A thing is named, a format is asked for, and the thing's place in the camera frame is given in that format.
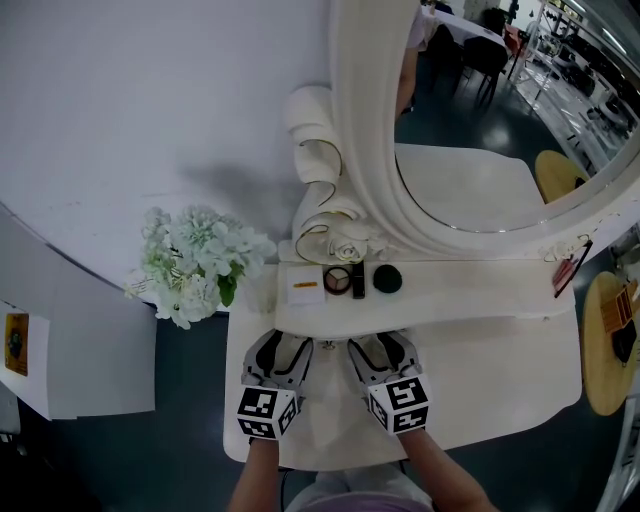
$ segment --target person's right arm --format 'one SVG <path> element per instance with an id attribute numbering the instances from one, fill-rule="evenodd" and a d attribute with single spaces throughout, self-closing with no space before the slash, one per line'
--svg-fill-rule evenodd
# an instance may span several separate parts
<path id="1" fill-rule="evenodd" d="M 480 484 L 424 430 L 399 434 L 398 439 L 441 512 L 497 512 Z"/>

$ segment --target ceiling light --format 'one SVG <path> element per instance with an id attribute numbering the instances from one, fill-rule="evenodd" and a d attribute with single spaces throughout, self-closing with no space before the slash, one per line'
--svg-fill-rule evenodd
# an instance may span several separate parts
<path id="1" fill-rule="evenodd" d="M 582 12 L 587 12 L 586 9 L 584 7 L 582 7 L 578 2 L 575 2 L 574 0 L 569 0 L 573 5 L 575 5 L 578 9 L 580 9 Z"/>
<path id="2" fill-rule="evenodd" d="M 615 44 L 615 45 L 618 47 L 618 49 L 619 49 L 622 53 L 624 53 L 625 55 L 627 54 L 627 51 L 626 51 L 626 50 L 622 47 L 622 45 L 621 45 L 621 44 L 616 40 L 616 38 L 615 38 L 615 37 L 613 37 L 613 35 L 611 34 L 611 32 L 609 32 L 606 28 L 603 28 L 603 29 L 602 29 L 602 31 L 604 32 L 604 35 L 605 35 L 605 36 L 607 36 L 607 37 L 611 40 L 611 42 L 612 42 L 613 44 Z"/>

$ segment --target white card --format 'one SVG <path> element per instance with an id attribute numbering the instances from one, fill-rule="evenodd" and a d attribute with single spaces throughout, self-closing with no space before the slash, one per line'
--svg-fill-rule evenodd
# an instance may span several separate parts
<path id="1" fill-rule="evenodd" d="M 287 267 L 287 303 L 289 305 L 324 302 L 322 265 Z"/>

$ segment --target forearm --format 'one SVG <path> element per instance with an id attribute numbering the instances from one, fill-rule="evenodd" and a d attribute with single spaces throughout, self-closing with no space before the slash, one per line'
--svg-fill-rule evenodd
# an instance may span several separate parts
<path id="1" fill-rule="evenodd" d="M 442 512 L 496 510 L 480 484 L 444 453 L 424 430 L 413 430 L 398 438 L 426 491 Z"/>
<path id="2" fill-rule="evenodd" d="M 256 439 L 233 492 L 228 512 L 274 512 L 278 488 L 279 447 L 276 441 Z"/>
<path id="3" fill-rule="evenodd" d="M 413 96 L 415 88 L 415 78 L 400 78 L 400 83 L 398 84 L 398 96 L 396 98 L 396 119 L 400 117 L 402 111 L 407 108 L 407 105 L 409 105 L 409 101 L 411 101 L 411 96 Z"/>

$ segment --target flower bouquet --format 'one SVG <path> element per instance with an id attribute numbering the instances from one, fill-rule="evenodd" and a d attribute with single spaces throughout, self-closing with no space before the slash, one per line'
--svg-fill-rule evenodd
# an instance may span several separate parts
<path id="1" fill-rule="evenodd" d="M 183 329 L 233 302 L 242 276 L 256 278 L 276 252 L 267 235 L 207 206 L 189 206 L 175 219 L 160 208 L 145 215 L 141 270 L 129 295 L 148 292 L 158 318 Z"/>

